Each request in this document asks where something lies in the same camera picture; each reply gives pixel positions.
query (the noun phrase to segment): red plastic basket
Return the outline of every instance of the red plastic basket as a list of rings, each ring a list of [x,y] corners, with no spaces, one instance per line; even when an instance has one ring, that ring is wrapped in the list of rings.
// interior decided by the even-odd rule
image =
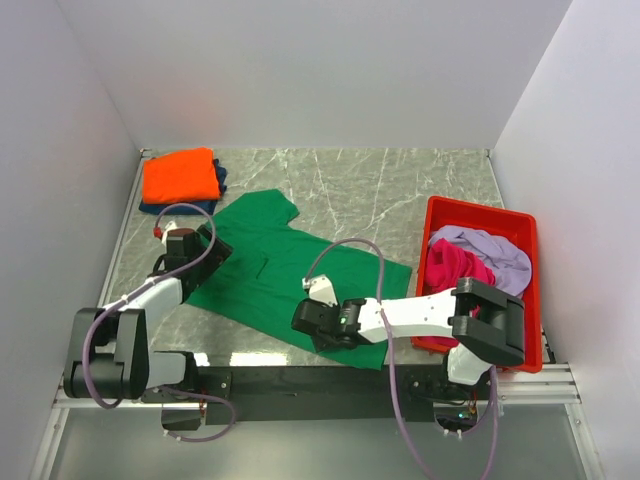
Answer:
[[[512,369],[529,373],[539,372],[542,369],[542,329],[540,326],[538,242],[536,239],[535,219],[526,213],[485,207],[445,197],[433,196],[429,198],[416,296],[430,295],[432,293],[430,287],[424,283],[429,238],[431,234],[445,225],[475,228],[485,230],[491,235],[502,235],[525,252],[531,259],[533,276],[531,277],[531,283],[522,296],[525,303],[525,360],[522,365]],[[437,353],[447,353],[451,348],[421,340],[419,337],[412,337],[411,343],[415,347]]]

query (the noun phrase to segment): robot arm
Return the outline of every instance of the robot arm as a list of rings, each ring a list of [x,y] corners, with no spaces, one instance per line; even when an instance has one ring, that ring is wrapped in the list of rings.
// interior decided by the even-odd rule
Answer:
[[[491,365],[512,367],[524,362],[524,303],[478,280],[462,278],[456,288],[383,300],[382,305],[374,298],[350,299],[340,305],[324,275],[303,281],[303,287],[309,298],[298,305],[292,328],[310,335],[318,352],[386,340],[382,307],[396,338],[438,336],[460,342],[447,357],[451,382],[475,385]]]
[[[163,236],[166,253],[158,258],[145,283],[153,282],[165,271],[173,271],[198,258],[206,248],[202,237],[211,241],[211,234],[204,227],[196,232],[190,228],[169,226]],[[188,369],[194,365],[192,354],[150,350],[149,333],[155,332],[164,316],[184,303],[191,292],[222,265],[231,251],[231,247],[216,238],[211,252],[202,262],[177,277],[157,282],[100,325],[91,346],[90,371],[101,396],[136,399],[148,388],[175,385],[185,379]],[[165,270],[159,271],[163,263]],[[63,380],[69,397],[90,396],[81,367],[83,343],[95,318],[112,305],[83,308],[76,313]],[[96,350],[96,347],[111,343],[115,343],[113,353]]]

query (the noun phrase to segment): marble table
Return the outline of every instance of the marble table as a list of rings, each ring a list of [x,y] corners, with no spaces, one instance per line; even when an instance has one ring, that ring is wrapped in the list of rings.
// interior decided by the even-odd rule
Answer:
[[[167,153],[145,150],[142,161]],[[331,240],[360,236],[375,241],[386,258],[413,269],[415,291],[427,200],[431,195],[502,206],[486,150],[404,148],[218,149],[229,175],[218,209],[245,192],[278,188],[300,210],[291,226]],[[162,246],[152,236],[155,216],[138,211],[140,172],[108,279],[108,298],[130,292],[150,272]],[[179,217],[196,227],[201,218]],[[334,365],[220,315],[182,305],[150,332],[156,350],[187,350],[212,366]],[[398,363],[437,363],[398,339]]]

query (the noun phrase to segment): green t-shirt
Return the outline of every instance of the green t-shirt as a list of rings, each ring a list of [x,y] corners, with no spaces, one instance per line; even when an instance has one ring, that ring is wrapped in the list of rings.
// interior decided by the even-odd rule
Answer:
[[[187,303],[224,315],[263,333],[314,352],[311,338],[291,328],[298,303],[306,298],[302,278],[331,242],[295,230],[299,214],[279,190],[245,193],[214,217],[216,234],[233,247],[229,259]],[[339,246],[326,255],[314,275],[326,274],[340,301],[374,297],[378,258]],[[383,298],[404,298],[411,269],[385,263]],[[387,342],[321,355],[359,368],[380,369]]]

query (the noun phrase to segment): lavender cloth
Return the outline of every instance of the lavender cloth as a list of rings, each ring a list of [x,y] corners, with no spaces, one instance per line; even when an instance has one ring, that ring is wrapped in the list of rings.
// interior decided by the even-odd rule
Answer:
[[[431,236],[429,245],[441,238],[476,254],[493,270],[497,288],[516,297],[522,297],[524,289],[531,282],[531,260],[509,240],[498,235],[489,235],[484,230],[446,225]]]

